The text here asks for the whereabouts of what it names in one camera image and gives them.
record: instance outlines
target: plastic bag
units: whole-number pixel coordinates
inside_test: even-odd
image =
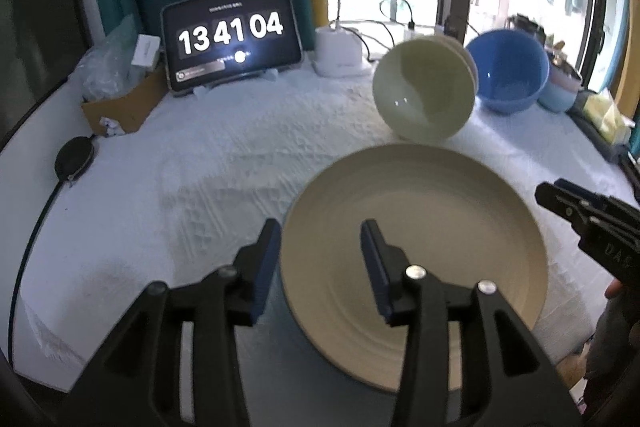
[[[600,94],[592,94],[584,104],[583,111],[607,143],[628,143],[631,122],[620,113],[609,89],[604,89]]]
[[[144,69],[131,65],[137,39],[136,23],[130,14],[84,54],[69,80],[81,84],[86,101],[117,98],[140,83]]]

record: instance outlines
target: metal screw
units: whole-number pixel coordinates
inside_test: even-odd
[[[485,295],[493,295],[498,291],[498,286],[493,281],[480,281],[478,289]]]
[[[422,266],[412,264],[404,271],[404,273],[406,273],[406,276],[409,277],[409,279],[418,281],[420,279],[424,279],[424,276],[427,275],[427,270],[425,270]]]
[[[230,264],[218,268],[217,273],[222,279],[234,279],[238,276],[238,268]]]
[[[167,285],[162,281],[152,282],[151,284],[149,284],[149,286],[146,287],[146,292],[149,293],[149,295],[153,296],[162,295],[166,290]]]

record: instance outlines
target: beige bowl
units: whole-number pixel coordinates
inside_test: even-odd
[[[473,111],[473,71],[448,40],[431,36],[402,42],[376,68],[376,107],[404,138],[423,144],[442,141],[462,129]]]
[[[437,39],[440,42],[443,42],[444,44],[452,48],[458,55],[460,55],[460,57],[462,57],[462,59],[465,61],[465,63],[469,67],[469,70],[471,70],[471,73],[474,76],[474,88],[475,88],[474,92],[478,94],[478,67],[476,66],[476,62],[474,58],[471,56],[471,53],[469,53],[468,49],[466,49],[456,39],[454,39],[453,37],[449,37],[447,35],[432,35],[432,36],[425,36],[425,38]]]

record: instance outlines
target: yellow package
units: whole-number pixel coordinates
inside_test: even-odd
[[[582,111],[607,143],[619,145],[628,142],[631,130],[618,110],[609,89],[603,90],[600,94],[592,94]]]

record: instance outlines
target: time digits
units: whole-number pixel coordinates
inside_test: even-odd
[[[236,39],[239,42],[244,41],[244,29],[242,28],[242,19],[240,17],[236,17],[229,24],[226,21],[218,22],[213,33],[213,41],[229,44],[232,40],[229,28],[235,32]],[[268,20],[265,20],[259,13],[251,15],[249,17],[249,30],[256,39],[263,39],[267,33],[282,35],[284,27],[280,24],[278,12],[273,11],[269,14]],[[204,52],[211,45],[209,31],[206,26],[197,26],[191,33],[185,30],[178,36],[178,40],[184,45],[184,53],[186,55],[193,53],[192,46],[196,51]]]

